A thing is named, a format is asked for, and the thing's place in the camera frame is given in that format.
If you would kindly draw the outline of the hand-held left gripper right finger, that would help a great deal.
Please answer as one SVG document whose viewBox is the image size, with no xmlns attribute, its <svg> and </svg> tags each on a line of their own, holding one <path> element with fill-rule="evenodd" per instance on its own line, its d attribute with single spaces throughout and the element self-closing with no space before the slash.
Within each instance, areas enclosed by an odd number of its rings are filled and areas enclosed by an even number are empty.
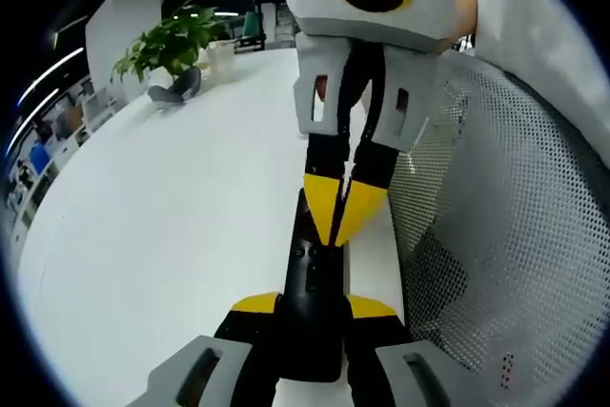
<svg viewBox="0 0 610 407">
<path fill-rule="evenodd" d="M 473 373 L 428 340 L 413 341 L 396 311 L 348 295 L 347 380 L 355 406 L 475 406 Z"/>
</svg>

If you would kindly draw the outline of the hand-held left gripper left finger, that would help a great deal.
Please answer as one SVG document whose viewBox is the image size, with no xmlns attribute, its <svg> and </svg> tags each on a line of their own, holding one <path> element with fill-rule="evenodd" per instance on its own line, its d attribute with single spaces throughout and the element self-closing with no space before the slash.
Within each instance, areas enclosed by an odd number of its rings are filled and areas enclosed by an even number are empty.
<svg viewBox="0 0 610 407">
<path fill-rule="evenodd" d="M 278 292 L 236 302 L 213 336 L 198 336 L 153 369 L 131 406 L 271 406 L 279 381 Z"/>
</svg>

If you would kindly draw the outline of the person's right hand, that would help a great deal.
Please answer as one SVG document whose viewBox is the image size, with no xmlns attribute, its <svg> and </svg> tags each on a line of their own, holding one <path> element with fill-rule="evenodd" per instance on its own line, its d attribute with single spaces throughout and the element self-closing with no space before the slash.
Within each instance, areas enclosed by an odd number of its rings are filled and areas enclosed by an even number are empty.
<svg viewBox="0 0 610 407">
<path fill-rule="evenodd" d="M 435 54 L 442 54 L 461 37 L 477 30 L 478 0 L 456 0 L 457 22 L 448 38 L 437 43 Z"/>
</svg>

